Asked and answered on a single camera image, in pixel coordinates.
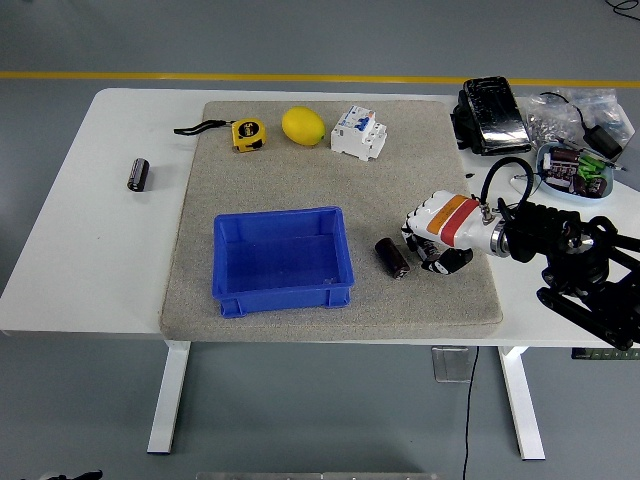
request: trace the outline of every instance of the lemon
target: lemon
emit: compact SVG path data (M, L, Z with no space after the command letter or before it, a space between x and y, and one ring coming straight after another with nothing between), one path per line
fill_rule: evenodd
M312 147L324 138L324 122L307 107L293 107L282 116L282 130L290 140Z

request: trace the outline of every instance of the power adapter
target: power adapter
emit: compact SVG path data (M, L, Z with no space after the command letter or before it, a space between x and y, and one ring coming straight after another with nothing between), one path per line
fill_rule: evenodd
M609 160L615 158L622 152L622 147L615 139L607 133L600 125L593 128L584 129L584 137L582 137L587 145L596 152L600 152Z

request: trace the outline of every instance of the yellow tape measure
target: yellow tape measure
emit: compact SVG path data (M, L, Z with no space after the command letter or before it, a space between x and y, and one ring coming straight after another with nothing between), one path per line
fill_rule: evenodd
M257 118L243 118L231 124L233 148L238 152L251 152L267 141L267 130Z

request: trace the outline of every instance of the yellow floor line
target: yellow floor line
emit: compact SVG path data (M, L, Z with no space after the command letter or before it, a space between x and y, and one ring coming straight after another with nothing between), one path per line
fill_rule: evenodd
M322 75L253 73L167 73L167 72L29 72L0 71L5 80L187 80L223 82L328 82L328 83L410 83L462 85L471 77L401 75ZM516 86L554 85L586 88L640 88L640 80L578 80L509 78Z

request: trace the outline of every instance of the plastic bag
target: plastic bag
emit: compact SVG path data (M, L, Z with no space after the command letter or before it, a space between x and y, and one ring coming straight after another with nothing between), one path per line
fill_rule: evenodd
M524 99L522 105L527 133L536 150L557 141L558 137L586 147L580 112L587 128L600 125L622 147L631 138L633 128L618 105L615 90L575 88L549 91L561 95L569 103L559 96L545 94L531 95Z

